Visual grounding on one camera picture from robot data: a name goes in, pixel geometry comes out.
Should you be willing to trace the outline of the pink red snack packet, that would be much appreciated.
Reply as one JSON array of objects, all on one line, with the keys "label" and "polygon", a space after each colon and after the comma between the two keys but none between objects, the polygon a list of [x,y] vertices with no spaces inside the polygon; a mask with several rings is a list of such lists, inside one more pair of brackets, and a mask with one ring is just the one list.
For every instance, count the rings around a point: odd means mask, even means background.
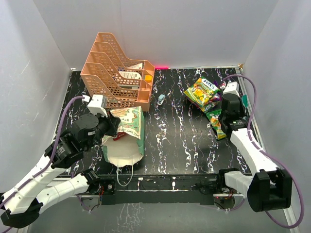
[{"label": "pink red snack packet", "polygon": [[119,140],[120,138],[122,138],[125,135],[127,135],[127,133],[125,133],[125,132],[118,132],[116,136],[112,137],[112,139],[114,141],[117,141],[117,140]]}]

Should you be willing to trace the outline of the purple Fox's candy bag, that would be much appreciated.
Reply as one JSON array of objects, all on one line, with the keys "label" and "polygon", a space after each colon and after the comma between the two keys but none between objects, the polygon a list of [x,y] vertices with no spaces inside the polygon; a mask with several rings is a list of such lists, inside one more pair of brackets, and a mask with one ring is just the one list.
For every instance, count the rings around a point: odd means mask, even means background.
[{"label": "purple Fox's candy bag", "polygon": [[221,91],[218,88],[217,92],[212,96],[212,98],[208,101],[208,104],[205,106],[205,113],[211,111],[214,107],[216,107],[221,100]]}]

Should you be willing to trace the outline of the green yellow gummy packet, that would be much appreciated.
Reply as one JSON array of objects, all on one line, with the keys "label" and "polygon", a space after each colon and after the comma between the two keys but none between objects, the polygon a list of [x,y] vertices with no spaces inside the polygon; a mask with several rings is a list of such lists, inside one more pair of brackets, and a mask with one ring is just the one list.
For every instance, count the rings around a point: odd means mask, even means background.
[{"label": "green yellow gummy packet", "polygon": [[221,109],[217,109],[206,113],[206,116],[209,122],[211,123],[214,132],[216,133],[217,140],[222,140],[226,138],[226,134],[223,132],[221,123],[219,121],[220,114]]}]

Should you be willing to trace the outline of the green patterned paper bag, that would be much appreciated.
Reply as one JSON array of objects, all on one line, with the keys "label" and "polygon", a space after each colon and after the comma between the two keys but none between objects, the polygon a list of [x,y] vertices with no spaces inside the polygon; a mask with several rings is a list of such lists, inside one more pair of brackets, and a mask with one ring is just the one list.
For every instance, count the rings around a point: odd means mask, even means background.
[{"label": "green patterned paper bag", "polygon": [[125,132],[117,141],[113,136],[104,136],[102,138],[102,150],[105,161],[116,166],[117,182],[120,186],[126,187],[130,181],[121,182],[119,174],[121,168],[131,167],[131,175],[134,173],[134,165],[144,156],[144,115],[140,106],[114,109],[111,114],[121,119],[118,132]]}]

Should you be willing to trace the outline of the yellow green Fox's candy bag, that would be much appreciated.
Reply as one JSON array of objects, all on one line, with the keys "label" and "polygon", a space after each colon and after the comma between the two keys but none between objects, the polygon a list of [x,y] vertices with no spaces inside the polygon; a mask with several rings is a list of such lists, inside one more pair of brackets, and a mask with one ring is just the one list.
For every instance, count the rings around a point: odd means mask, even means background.
[{"label": "yellow green Fox's candy bag", "polygon": [[193,85],[184,91],[185,96],[205,113],[205,106],[212,96],[217,92],[218,87],[201,76]]}]

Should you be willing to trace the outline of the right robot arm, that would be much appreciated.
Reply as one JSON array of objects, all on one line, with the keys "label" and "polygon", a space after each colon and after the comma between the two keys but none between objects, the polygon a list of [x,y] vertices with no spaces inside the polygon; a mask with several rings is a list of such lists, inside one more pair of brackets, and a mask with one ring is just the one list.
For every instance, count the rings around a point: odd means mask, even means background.
[{"label": "right robot arm", "polygon": [[219,121],[223,132],[246,161],[251,176],[236,168],[221,169],[217,175],[217,188],[224,193],[234,189],[243,194],[254,212],[289,208],[293,180],[286,170],[279,168],[259,149],[252,131],[247,129],[245,116],[239,95],[224,94]]}]

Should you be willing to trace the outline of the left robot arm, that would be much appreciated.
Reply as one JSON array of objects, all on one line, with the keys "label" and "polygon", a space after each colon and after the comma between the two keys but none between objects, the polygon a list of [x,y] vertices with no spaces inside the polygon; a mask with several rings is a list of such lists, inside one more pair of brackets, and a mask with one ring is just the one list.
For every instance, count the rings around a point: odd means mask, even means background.
[{"label": "left robot arm", "polygon": [[24,228],[46,209],[73,195],[98,192],[100,178],[92,169],[53,187],[48,184],[101,143],[104,136],[116,136],[120,122],[121,119],[111,113],[108,116],[85,114],[64,130],[33,169],[15,187],[0,195],[3,225]]}]

